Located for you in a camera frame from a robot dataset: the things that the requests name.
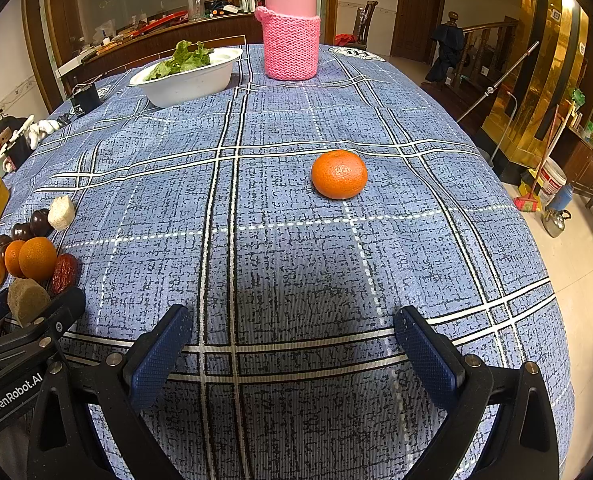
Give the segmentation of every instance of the pink knitted sleeve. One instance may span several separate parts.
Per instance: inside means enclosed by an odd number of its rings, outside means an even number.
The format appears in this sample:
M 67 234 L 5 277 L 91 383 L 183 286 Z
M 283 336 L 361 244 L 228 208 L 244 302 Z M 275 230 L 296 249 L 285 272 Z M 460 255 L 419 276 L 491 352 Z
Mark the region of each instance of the pink knitted sleeve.
M 265 73 L 273 79 L 302 81 L 317 75 L 321 18 L 300 18 L 257 7 L 263 25 Z

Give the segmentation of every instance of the blue plaid tablecloth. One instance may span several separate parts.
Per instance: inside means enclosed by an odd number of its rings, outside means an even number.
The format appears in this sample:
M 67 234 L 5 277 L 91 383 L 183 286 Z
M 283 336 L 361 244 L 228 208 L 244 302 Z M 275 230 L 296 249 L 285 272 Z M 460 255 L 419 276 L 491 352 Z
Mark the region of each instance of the blue plaid tablecloth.
M 400 479 L 445 414 L 393 335 L 413 304 L 465 353 L 543 371 L 563 465 L 574 393 L 561 314 L 532 236 L 469 138 L 375 56 L 321 46 L 318 76 L 279 82 L 244 46 L 228 88 L 160 109 L 128 85 L 48 137 L 15 174 L 9 233 L 68 194 L 51 235 L 81 262 L 79 364 L 125 352 L 173 303 L 195 312 L 143 417 L 188 479 Z M 67 112 L 65 103 L 54 115 Z M 320 196 L 320 153 L 368 167 L 355 198 Z M 94 418 L 129 478 L 99 410 Z M 490 408 L 456 478 L 467 478 Z

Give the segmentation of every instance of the red date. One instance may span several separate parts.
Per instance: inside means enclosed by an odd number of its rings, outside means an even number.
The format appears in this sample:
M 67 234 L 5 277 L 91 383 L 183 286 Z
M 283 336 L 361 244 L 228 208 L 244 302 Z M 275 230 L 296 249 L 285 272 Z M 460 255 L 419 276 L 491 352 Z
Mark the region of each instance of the red date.
M 52 276 L 52 290 L 60 294 L 69 286 L 76 285 L 79 279 L 79 262 L 71 254 L 61 254 L 56 259 L 56 268 Z

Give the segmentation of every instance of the mandarin orange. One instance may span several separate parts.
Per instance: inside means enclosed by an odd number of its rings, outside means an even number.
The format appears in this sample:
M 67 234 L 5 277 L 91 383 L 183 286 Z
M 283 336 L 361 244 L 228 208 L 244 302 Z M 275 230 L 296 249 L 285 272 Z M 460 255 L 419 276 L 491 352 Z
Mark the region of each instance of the mandarin orange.
M 19 252 L 24 244 L 23 240 L 14 240 L 5 250 L 5 268 L 15 278 L 23 278 L 23 271 L 19 267 Z
M 19 266 L 26 278 L 36 282 L 48 280 L 54 274 L 56 249 L 44 236 L 25 242 L 19 252 Z
M 312 165 L 312 183 L 327 198 L 352 198 L 367 182 L 368 168 L 358 155 L 346 150 L 323 153 Z

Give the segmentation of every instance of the wooden counter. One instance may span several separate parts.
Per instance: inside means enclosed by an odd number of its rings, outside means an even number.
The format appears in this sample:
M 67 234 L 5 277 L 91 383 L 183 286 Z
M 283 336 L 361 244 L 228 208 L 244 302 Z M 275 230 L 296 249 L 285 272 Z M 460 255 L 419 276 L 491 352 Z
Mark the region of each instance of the wooden counter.
M 192 43 L 202 41 L 210 47 L 233 46 L 262 43 L 263 33 L 260 23 L 253 14 L 231 14 L 198 22 L 181 23 L 139 36 L 99 54 L 68 72 L 63 80 L 66 84 L 73 86 L 75 77 L 79 83 L 82 83 L 101 74 L 112 75 L 124 72 L 129 68 L 158 59 L 159 53 L 173 50 L 181 40 Z
M 566 128 L 552 150 L 551 158 L 563 169 L 574 192 L 593 196 L 593 145 Z

